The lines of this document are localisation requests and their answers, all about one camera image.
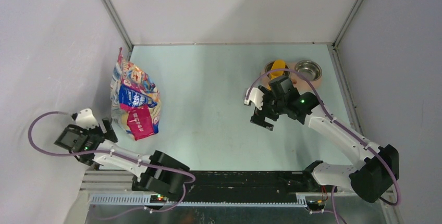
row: yellow object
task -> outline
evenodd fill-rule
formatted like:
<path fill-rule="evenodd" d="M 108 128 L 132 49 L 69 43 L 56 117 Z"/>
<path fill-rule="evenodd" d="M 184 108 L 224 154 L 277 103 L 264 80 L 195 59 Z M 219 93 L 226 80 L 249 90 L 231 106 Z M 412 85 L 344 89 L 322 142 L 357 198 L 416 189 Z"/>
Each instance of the yellow object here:
<path fill-rule="evenodd" d="M 286 62 L 283 60 L 276 60 L 273 65 L 271 70 L 274 69 L 284 69 L 286 67 Z M 270 73 L 270 80 L 275 79 L 277 77 L 280 77 L 284 74 L 284 71 L 280 70 L 280 71 L 275 71 Z"/>

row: stainless steel bowl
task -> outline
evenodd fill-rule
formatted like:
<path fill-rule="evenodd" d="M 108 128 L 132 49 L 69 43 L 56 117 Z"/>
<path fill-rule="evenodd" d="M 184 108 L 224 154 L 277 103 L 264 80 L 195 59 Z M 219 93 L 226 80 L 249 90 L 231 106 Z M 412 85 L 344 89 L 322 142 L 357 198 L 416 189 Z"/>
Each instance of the stainless steel bowl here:
<path fill-rule="evenodd" d="M 296 63 L 294 69 L 313 82 L 321 78 L 322 69 L 314 61 L 302 60 Z"/>

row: white wall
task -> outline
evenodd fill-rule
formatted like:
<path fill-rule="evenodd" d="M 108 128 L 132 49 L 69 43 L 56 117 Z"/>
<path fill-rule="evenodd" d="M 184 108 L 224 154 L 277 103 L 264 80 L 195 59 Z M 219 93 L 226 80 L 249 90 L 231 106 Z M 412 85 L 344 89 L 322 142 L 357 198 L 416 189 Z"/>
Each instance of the white wall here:
<path fill-rule="evenodd" d="M 365 134 L 399 151 L 405 223 L 441 223 L 442 0 L 366 0 L 342 45 Z"/>
<path fill-rule="evenodd" d="M 49 110 L 109 112 L 109 83 L 124 46 L 100 0 L 0 0 L 0 222 L 63 223 L 86 169 L 42 155 L 29 123 Z M 52 143 L 67 119 L 44 119 L 35 139 Z"/>
<path fill-rule="evenodd" d="M 112 0 L 134 44 L 332 42 L 355 0 Z"/>

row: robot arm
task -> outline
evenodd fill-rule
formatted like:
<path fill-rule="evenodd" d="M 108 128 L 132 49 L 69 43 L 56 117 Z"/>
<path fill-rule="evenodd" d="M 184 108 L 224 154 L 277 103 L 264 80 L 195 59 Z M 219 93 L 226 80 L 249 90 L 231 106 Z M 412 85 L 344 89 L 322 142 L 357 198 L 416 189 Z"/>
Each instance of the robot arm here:
<path fill-rule="evenodd" d="M 55 141 L 55 145 L 70 153 L 98 151 L 78 155 L 77 160 L 89 166 L 94 163 L 113 165 L 134 174 L 133 191 L 153 191 L 171 201 L 182 196 L 186 176 L 162 168 L 188 172 L 189 167 L 160 151 L 149 156 L 119 147 L 111 121 L 97 121 L 91 109 L 75 113 L 72 118 L 75 125 L 68 125 Z"/>
<path fill-rule="evenodd" d="M 335 124 L 339 121 L 336 117 L 332 120 L 327 117 L 314 94 L 307 92 L 300 95 L 287 76 L 273 79 L 269 86 L 271 90 L 262 86 L 252 88 L 249 99 L 244 100 L 246 105 L 256 105 L 250 120 L 252 123 L 273 130 L 273 125 L 266 122 L 266 118 L 276 121 L 280 115 L 287 115 L 327 137 L 352 163 L 345 166 L 313 162 L 304 173 L 315 183 L 351 189 L 364 200 L 375 202 L 392 185 L 392 180 L 380 161 L 367 150 L 368 147 L 377 152 L 399 178 L 398 152 L 394 147 L 387 145 L 382 148 L 347 127 L 367 143 L 367 146 L 361 145 Z"/>

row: snack bag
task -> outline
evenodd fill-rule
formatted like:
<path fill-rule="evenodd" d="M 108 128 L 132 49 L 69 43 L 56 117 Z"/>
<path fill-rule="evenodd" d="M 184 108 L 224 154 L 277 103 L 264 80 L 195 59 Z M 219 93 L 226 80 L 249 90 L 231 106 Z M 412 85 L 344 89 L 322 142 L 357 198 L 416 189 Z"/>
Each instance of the snack bag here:
<path fill-rule="evenodd" d="M 148 74 L 118 54 L 110 82 L 110 116 L 130 136 L 139 140 L 158 133 L 161 101 Z"/>

